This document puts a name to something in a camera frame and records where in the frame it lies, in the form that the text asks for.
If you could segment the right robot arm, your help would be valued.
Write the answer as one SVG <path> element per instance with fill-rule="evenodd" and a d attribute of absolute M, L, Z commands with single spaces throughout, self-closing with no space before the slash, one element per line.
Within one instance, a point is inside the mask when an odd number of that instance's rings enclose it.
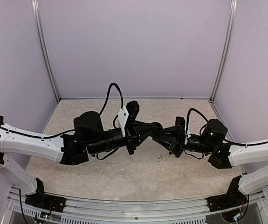
<path fill-rule="evenodd" d="M 200 135 L 191 134 L 186 128 L 184 118 L 179 117 L 175 126 L 162 129 L 152 139 L 176 157 L 187 151 L 208 155 L 208 162 L 217 169 L 268 161 L 268 140 L 250 143 L 226 141 L 228 129 L 218 119 L 209 120 Z M 229 192 L 223 196 L 223 203 L 233 207 L 241 200 L 241 194 L 248 195 L 265 186 L 268 186 L 268 165 L 234 178 Z"/>

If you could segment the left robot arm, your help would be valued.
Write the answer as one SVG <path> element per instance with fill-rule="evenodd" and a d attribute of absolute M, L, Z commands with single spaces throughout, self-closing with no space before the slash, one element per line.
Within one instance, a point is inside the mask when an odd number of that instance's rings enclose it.
<path fill-rule="evenodd" d="M 53 136 L 26 132 L 3 122 L 0 116 L 0 173 L 5 175 L 39 207 L 50 203 L 42 181 L 34 178 L 9 153 L 44 158 L 62 165 L 79 165 L 89 156 L 126 147 L 130 155 L 149 136 L 159 133 L 160 123 L 136 120 L 128 112 L 121 114 L 120 128 L 105 131 L 99 113 L 89 111 L 74 119 L 73 134 L 67 131 Z"/>

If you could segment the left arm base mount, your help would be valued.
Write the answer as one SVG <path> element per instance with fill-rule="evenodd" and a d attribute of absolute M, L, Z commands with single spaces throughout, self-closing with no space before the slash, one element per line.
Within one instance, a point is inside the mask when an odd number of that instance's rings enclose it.
<path fill-rule="evenodd" d="M 66 198 L 48 194 L 43 196 L 33 194 L 26 196 L 25 203 L 36 208 L 62 213 L 66 203 Z"/>

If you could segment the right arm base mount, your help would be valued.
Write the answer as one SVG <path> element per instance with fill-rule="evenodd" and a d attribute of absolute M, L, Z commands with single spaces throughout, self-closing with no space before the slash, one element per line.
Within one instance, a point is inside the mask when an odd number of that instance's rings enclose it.
<path fill-rule="evenodd" d="M 226 210 L 232 207 L 240 206 L 242 203 L 247 203 L 246 195 L 238 194 L 223 194 L 207 198 L 210 212 Z"/>

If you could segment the black earbud charging case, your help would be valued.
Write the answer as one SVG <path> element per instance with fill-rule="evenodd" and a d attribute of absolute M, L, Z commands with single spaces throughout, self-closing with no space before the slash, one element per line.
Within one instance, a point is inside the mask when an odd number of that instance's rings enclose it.
<path fill-rule="evenodd" d="M 153 126 L 154 130 L 151 133 L 151 137 L 159 137 L 162 135 L 163 126 L 158 122 L 152 122 L 151 125 Z"/>

